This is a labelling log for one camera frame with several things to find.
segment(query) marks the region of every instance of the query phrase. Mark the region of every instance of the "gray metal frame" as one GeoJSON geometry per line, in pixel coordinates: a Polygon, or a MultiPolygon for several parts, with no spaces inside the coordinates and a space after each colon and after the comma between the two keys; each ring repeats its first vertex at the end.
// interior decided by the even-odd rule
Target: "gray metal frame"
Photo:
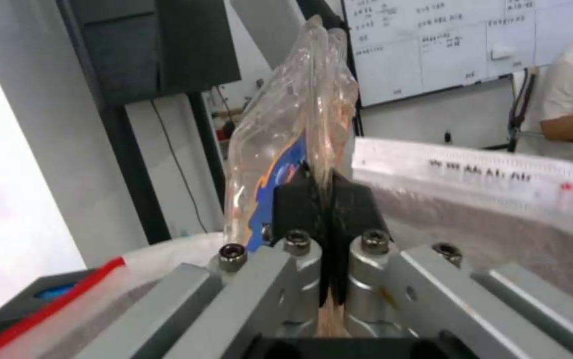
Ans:
{"type": "Polygon", "coordinates": [[[182,264],[76,355],[160,358],[222,289],[204,268],[182,264]]]}
{"type": "Polygon", "coordinates": [[[508,264],[478,282],[573,352],[573,298],[516,264],[508,264]]]}
{"type": "Polygon", "coordinates": [[[299,291],[295,259],[261,247],[165,358],[239,358],[257,335],[275,335],[299,291]]]}
{"type": "Polygon", "coordinates": [[[455,334],[482,358],[573,358],[564,347],[441,258],[419,247],[390,258],[384,283],[420,337],[455,334]]]}

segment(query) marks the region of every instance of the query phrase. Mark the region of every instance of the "blue label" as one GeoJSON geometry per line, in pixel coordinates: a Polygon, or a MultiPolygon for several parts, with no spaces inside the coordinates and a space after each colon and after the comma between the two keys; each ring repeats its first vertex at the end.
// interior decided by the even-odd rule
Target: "blue label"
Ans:
{"type": "Polygon", "coordinates": [[[264,242],[262,228],[273,220],[273,190],[275,187],[290,181],[306,159],[306,136],[302,134],[297,141],[287,147],[277,158],[266,175],[257,183],[256,209],[248,221],[251,231],[247,248],[255,252],[264,242]]]}

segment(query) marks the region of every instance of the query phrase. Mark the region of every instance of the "red stripe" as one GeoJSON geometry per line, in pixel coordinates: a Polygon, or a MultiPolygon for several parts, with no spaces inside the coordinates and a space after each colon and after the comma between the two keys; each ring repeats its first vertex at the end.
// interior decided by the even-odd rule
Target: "red stripe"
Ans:
{"type": "Polygon", "coordinates": [[[105,279],[111,271],[124,265],[125,261],[122,257],[111,260],[109,263],[105,264],[104,267],[94,271],[89,277],[86,277],[86,279],[79,282],[71,289],[71,291],[69,291],[69,293],[54,300],[51,304],[40,309],[40,311],[31,314],[28,318],[3,332],[0,335],[0,350],[26,332],[29,332],[29,330],[42,323],[42,321],[53,316],[53,314],[56,314],[64,307],[67,307],[71,302],[74,302],[74,300],[102,282],[102,280],[105,279]]]}

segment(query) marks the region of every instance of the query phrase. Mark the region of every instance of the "wire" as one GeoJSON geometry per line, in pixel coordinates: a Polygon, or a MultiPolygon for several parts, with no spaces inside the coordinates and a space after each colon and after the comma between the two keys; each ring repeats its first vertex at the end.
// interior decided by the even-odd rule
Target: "wire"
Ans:
{"type": "Polygon", "coordinates": [[[171,144],[171,139],[169,138],[169,133],[166,130],[165,122],[163,121],[163,118],[160,116],[160,112],[158,111],[156,103],[153,100],[151,100],[151,106],[154,108],[154,111],[156,112],[156,116],[158,117],[158,121],[160,121],[160,125],[163,128],[163,132],[165,133],[167,144],[169,145],[169,150],[171,151],[171,154],[173,155],[173,161],[175,161],[175,166],[178,167],[178,170],[180,171],[180,175],[182,176],[182,181],[184,182],[184,187],[186,187],[187,192],[189,193],[189,197],[191,198],[191,202],[193,202],[193,209],[195,209],[195,216],[197,217],[197,221],[200,223],[200,227],[202,227],[202,230],[204,230],[204,233],[207,233],[208,230],[206,230],[204,223],[202,223],[202,218],[200,218],[200,211],[197,209],[197,203],[195,202],[195,198],[193,197],[193,193],[191,193],[191,189],[189,188],[189,182],[187,181],[187,178],[184,176],[184,171],[182,171],[182,166],[180,166],[180,161],[178,161],[178,157],[175,155],[175,151],[173,150],[173,145],[171,144]]]}
{"type": "Polygon", "coordinates": [[[229,121],[233,122],[233,116],[231,115],[231,109],[229,108],[229,104],[227,104],[226,100],[224,99],[224,95],[222,95],[222,91],[220,91],[220,86],[216,86],[215,89],[217,90],[218,95],[220,95],[220,100],[226,107],[226,112],[229,115],[229,121]]]}

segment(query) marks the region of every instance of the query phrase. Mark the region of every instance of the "bolt head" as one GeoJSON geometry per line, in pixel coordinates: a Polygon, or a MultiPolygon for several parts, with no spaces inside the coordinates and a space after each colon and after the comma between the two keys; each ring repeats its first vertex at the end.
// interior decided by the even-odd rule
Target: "bolt head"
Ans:
{"type": "Polygon", "coordinates": [[[460,268],[464,255],[461,254],[459,248],[450,243],[437,243],[432,246],[432,249],[441,255],[446,261],[452,263],[455,267],[460,268]]]}
{"type": "Polygon", "coordinates": [[[247,251],[243,245],[229,243],[220,248],[219,265],[222,271],[235,273],[247,261],[247,251]]]}
{"type": "Polygon", "coordinates": [[[390,236],[378,229],[366,230],[362,234],[362,250],[368,254],[386,254],[389,250],[390,236]]]}
{"type": "Polygon", "coordinates": [[[286,233],[286,238],[284,238],[284,250],[296,257],[309,254],[311,252],[311,236],[303,230],[289,230],[286,233]]]}

